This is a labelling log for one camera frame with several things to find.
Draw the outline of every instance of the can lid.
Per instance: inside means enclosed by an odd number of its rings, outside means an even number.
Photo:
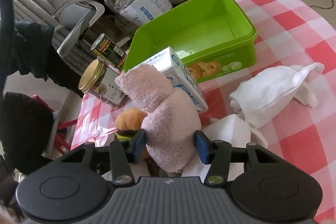
[[[94,50],[95,48],[97,48],[97,46],[99,45],[99,43],[101,42],[101,40],[103,39],[104,36],[105,36],[105,34],[102,33],[102,34],[96,39],[96,41],[92,44],[90,50]]]
[[[79,81],[78,88],[82,92],[87,92],[90,88],[92,88],[97,82],[103,67],[103,62],[98,59],[93,60],[83,73]]]

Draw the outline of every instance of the cardboard box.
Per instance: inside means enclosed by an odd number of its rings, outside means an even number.
[[[199,113],[208,110],[201,88],[171,47],[158,52],[143,63],[153,65],[171,81],[174,87],[183,89]]]

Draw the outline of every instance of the green container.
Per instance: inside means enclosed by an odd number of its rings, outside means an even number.
[[[170,46],[201,83],[254,65],[256,37],[234,0],[189,0],[136,31],[124,70]]]

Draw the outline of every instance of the table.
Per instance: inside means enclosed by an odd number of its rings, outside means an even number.
[[[257,63],[247,69],[204,83],[209,111],[200,115],[202,125],[209,118],[232,114],[229,94],[242,81],[265,68],[278,65],[325,65],[322,75],[312,72],[306,79],[319,102],[314,109],[292,100],[271,122],[259,129],[268,149],[312,175],[323,189],[318,222],[335,218],[336,200],[336,30],[300,0],[236,0],[257,29]],[[125,107],[111,111],[85,95],[72,148],[86,141],[102,146],[115,130],[115,118]]]

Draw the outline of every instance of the pink plush toy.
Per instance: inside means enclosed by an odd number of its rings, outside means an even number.
[[[196,107],[181,88],[151,65],[141,64],[115,79],[117,85],[146,112],[142,128],[147,150],[167,172],[180,173],[195,153],[194,132],[201,129]]]

